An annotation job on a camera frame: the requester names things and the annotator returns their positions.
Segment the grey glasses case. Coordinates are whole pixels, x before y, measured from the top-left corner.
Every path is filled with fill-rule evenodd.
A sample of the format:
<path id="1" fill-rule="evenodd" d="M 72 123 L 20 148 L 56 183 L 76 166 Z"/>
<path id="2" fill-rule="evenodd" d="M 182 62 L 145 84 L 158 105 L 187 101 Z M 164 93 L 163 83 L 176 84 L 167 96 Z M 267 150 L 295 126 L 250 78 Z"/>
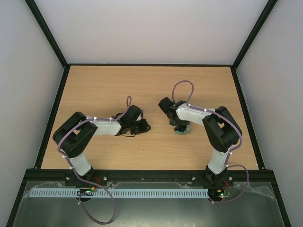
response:
<path id="1" fill-rule="evenodd" d="M 191 126 L 190 125 L 177 125 L 174 128 L 176 134 L 179 135 L 188 135 L 190 133 Z"/>

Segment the dark aviator sunglasses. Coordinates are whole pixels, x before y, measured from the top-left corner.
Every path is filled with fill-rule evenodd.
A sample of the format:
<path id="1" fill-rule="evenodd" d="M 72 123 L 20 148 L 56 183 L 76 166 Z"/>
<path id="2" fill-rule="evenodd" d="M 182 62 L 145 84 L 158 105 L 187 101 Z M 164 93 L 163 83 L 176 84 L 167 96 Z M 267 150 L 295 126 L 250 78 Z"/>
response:
<path id="1" fill-rule="evenodd" d="M 187 126 L 186 125 L 178 125 L 175 127 L 175 132 L 177 133 L 181 133 L 184 134 L 187 130 Z"/>

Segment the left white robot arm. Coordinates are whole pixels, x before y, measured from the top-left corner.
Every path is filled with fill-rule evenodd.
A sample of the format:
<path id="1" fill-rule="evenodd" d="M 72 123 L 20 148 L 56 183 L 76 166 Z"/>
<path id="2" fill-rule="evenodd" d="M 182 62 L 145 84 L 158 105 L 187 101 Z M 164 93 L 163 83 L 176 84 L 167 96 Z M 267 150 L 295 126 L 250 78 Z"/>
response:
<path id="1" fill-rule="evenodd" d="M 92 170 L 84 150 L 93 136 L 122 136 L 130 133 L 134 137 L 151 130 L 143 117 L 141 108 L 131 105 L 123 113 L 109 118 L 87 117 L 75 112 L 53 134 L 57 149 L 62 153 L 81 177 Z"/>

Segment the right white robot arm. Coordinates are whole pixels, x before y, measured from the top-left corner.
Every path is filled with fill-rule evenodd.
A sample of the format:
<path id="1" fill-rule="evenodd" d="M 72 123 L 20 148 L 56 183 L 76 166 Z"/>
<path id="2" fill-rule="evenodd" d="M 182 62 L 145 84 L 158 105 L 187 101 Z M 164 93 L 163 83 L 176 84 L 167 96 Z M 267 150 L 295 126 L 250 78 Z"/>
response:
<path id="1" fill-rule="evenodd" d="M 205 177 L 211 185 L 221 182 L 228 168 L 228 158 L 242 143 L 242 131 L 228 109 L 224 106 L 207 109 L 185 101 L 175 103 L 168 97 L 162 99 L 158 106 L 169 119 L 169 124 L 174 126 L 177 134 L 188 134 L 191 123 L 204 127 L 213 147 L 211 159 L 205 169 Z"/>

